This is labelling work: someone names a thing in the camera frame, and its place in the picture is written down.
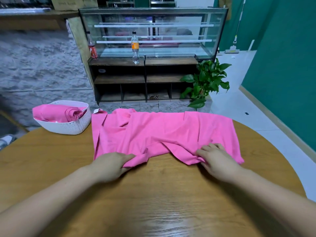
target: green plant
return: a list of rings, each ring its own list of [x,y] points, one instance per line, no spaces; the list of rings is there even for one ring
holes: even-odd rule
[[[180,95],[180,98],[185,98],[187,94],[191,94],[192,102],[188,107],[195,109],[201,108],[205,105],[205,97],[209,92],[216,91],[221,86],[223,89],[229,89],[229,82],[223,82],[222,79],[227,77],[224,71],[231,64],[223,63],[219,64],[218,59],[213,62],[212,60],[202,61],[197,65],[199,74],[185,75],[180,81],[193,83],[193,88],[187,87],[185,91]]]

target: white basket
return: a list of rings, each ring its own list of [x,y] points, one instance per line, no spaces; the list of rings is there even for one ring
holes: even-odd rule
[[[83,132],[91,122],[91,112],[89,108],[89,104],[73,101],[73,100],[57,100],[50,105],[68,105],[74,107],[85,107],[82,111],[86,111],[86,113],[80,119],[76,121],[66,122],[66,123],[55,123],[55,122],[47,122],[47,121],[39,121],[36,120],[38,124],[40,124],[43,128],[50,132],[65,134],[65,135],[78,135]]]

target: mop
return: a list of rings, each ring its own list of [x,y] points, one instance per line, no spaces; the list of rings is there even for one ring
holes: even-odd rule
[[[229,50],[225,50],[226,54],[238,54],[239,51],[240,51],[239,49],[236,49],[235,44],[237,43],[237,33],[238,33],[239,24],[240,24],[240,20],[241,20],[242,12],[244,10],[245,3],[246,3],[246,0],[244,0],[244,4],[242,6],[242,10],[241,10],[241,13],[240,13],[238,27],[237,27],[237,31],[236,31],[236,35],[235,35],[235,40],[233,41],[233,45],[229,48]]]

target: bottle with orange label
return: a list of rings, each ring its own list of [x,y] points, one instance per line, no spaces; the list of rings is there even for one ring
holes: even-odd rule
[[[88,39],[88,46],[91,53],[91,57],[94,59],[98,58],[97,50],[95,48],[94,41],[91,39],[89,31],[87,31],[87,39]]]
[[[138,36],[136,35],[136,31],[132,32],[132,51],[133,51],[133,62],[135,64],[139,64],[139,42],[138,42]]]

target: tile floor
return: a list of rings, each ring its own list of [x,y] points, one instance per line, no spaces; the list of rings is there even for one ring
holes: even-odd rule
[[[230,63],[225,81],[230,89],[220,89],[219,94],[211,93],[211,111],[224,115],[252,128],[270,141],[289,161],[300,178],[306,195],[316,201],[316,163],[298,148],[274,123],[268,119],[238,88],[255,56],[255,51],[241,51],[239,54],[218,56],[220,63]]]

